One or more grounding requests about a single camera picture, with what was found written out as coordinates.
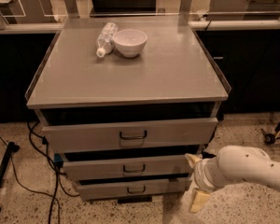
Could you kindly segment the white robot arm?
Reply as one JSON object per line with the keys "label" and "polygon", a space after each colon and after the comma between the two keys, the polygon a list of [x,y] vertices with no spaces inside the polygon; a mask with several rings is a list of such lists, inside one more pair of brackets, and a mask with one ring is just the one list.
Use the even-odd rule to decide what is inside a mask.
{"label": "white robot arm", "polygon": [[226,146],[213,158],[186,154],[193,173],[189,210],[198,213],[211,193],[227,185],[256,183],[280,192],[280,162],[256,147]]}

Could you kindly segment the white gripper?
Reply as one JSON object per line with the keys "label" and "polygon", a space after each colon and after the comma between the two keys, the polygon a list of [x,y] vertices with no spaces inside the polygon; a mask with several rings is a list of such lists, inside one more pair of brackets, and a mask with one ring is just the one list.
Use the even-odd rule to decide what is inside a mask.
{"label": "white gripper", "polygon": [[194,180],[199,187],[199,189],[194,188],[190,191],[189,211],[198,213],[211,196],[208,192],[223,188],[223,176],[217,167],[215,158],[202,160],[200,156],[189,153],[186,153],[185,157],[189,167],[195,167]]}

